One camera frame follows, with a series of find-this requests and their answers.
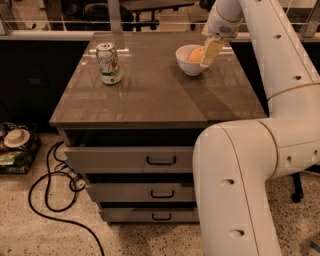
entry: drawer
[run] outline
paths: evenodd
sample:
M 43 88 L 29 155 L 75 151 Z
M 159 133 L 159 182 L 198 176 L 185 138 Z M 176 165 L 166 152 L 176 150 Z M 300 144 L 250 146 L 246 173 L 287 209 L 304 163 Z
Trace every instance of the drawer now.
M 87 192 L 94 202 L 195 201 L 193 184 L 90 184 Z
M 173 204 L 142 203 L 139 207 L 101 205 L 101 218 L 112 223 L 198 223 L 199 216 L 194 202 Z
M 67 147 L 78 173 L 192 173 L 193 147 Z

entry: aluminum can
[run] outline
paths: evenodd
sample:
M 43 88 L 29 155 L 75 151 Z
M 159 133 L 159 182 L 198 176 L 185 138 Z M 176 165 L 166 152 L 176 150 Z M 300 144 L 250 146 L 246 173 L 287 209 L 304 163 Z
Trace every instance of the aluminum can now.
M 102 82 L 115 84 L 120 81 L 120 66 L 117 49 L 113 43 L 99 44 L 96 48 L 96 57 L 100 66 Z

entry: terrazzo floor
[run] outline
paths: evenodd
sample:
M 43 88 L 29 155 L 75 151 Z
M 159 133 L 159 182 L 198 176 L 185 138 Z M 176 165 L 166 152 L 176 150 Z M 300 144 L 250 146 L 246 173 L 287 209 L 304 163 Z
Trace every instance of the terrazzo floor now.
M 36 215 L 28 205 L 32 184 L 46 174 L 46 154 L 60 141 L 57 134 L 40 134 L 42 147 L 27 175 L 0 175 L 0 256 L 7 255 L 101 255 L 92 235 L 85 229 Z M 64 157 L 63 146 L 58 151 Z M 50 158 L 50 166 L 57 162 Z M 318 256 L 320 246 L 320 177 L 301 173 L 305 197 L 290 199 L 291 178 L 267 182 L 283 256 Z M 52 180 L 52 207 L 66 206 L 72 199 L 69 181 Z M 46 180 L 35 189 L 32 202 L 44 214 L 80 222 L 99 238 L 105 255 L 204 255 L 200 227 L 192 225 L 111 225 L 103 222 L 98 207 L 87 192 L 80 192 L 76 204 L 66 212 L 49 212 L 43 203 Z

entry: power cord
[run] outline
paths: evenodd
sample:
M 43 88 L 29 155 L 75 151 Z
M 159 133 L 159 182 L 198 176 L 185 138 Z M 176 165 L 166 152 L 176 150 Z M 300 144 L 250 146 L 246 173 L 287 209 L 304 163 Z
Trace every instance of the power cord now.
M 71 208 L 74 203 L 76 202 L 77 198 L 78 198 L 78 194 L 80 191 L 82 191 L 84 188 L 85 188 L 85 185 L 83 185 L 82 187 L 80 188 L 77 188 L 77 182 L 81 179 L 81 176 L 80 175 L 77 175 L 76 177 L 72 177 L 69 173 L 63 171 L 64 169 L 68 168 L 70 169 L 71 171 L 73 171 L 71 168 L 70 168 L 70 165 L 64 161 L 64 160 L 61 160 L 57 157 L 56 153 L 57 153 L 57 150 L 58 148 L 63 144 L 63 141 L 61 142 L 58 142 L 56 144 L 54 144 L 48 151 L 47 153 L 47 157 L 46 157 L 46 165 L 47 165 L 47 171 L 48 173 L 41 176 L 31 187 L 30 191 L 29 191 L 29 195 L 28 195 L 28 203 L 29 203 L 29 206 L 30 208 L 32 209 L 32 211 L 34 211 L 36 214 L 40 215 L 41 217 L 43 218 L 46 218 L 46 219 L 49 219 L 49 220 L 54 220 L 54 221 L 59 221 L 59 222 L 63 222 L 63 223 L 69 223 L 69 224 L 73 224 L 73 225 L 76 225 L 76 226 L 79 226 L 79 227 L 82 227 L 84 229 L 86 229 L 93 237 L 94 239 L 96 240 L 98 246 L 99 246 L 99 249 L 100 249 L 100 252 L 101 252 L 101 255 L 104 256 L 104 251 L 103 251 L 103 248 L 101 246 L 101 243 L 98 239 L 98 237 L 96 236 L 96 234 L 90 229 L 88 228 L 87 226 L 79 223 L 79 222 L 76 222 L 76 221 L 72 221 L 72 220 L 65 220 L 65 219 L 60 219 L 60 218 L 56 218 L 56 217 L 52 217 L 52 216 L 48 216 L 48 215 L 45 215 L 41 212 L 39 212 L 38 210 L 35 209 L 35 207 L 33 206 L 32 204 L 32 193 L 33 193 L 33 190 L 35 189 L 35 187 L 44 179 L 47 178 L 47 186 L 46 186 L 46 192 L 45 192 L 45 205 L 46 207 L 52 211 L 52 212 L 63 212 L 63 211 L 66 211 L 68 210 L 69 208 Z M 55 158 L 56 161 L 59 162 L 59 164 L 54 168 L 54 171 L 51 172 L 50 170 L 50 162 L 49 162 L 49 158 L 50 158 L 50 155 L 51 153 L 53 153 L 53 157 Z M 72 201 L 70 202 L 70 204 L 68 204 L 66 207 L 63 207 L 61 209 L 54 209 L 52 208 L 50 205 L 49 205 L 49 194 L 50 194 L 50 186 L 51 186 L 51 177 L 52 176 L 55 176 L 55 175 L 59 175 L 59 176 L 65 176 L 67 178 L 69 178 L 70 182 L 69 182 L 69 188 L 70 190 L 74 193 L 74 196 L 73 196 L 73 199 Z

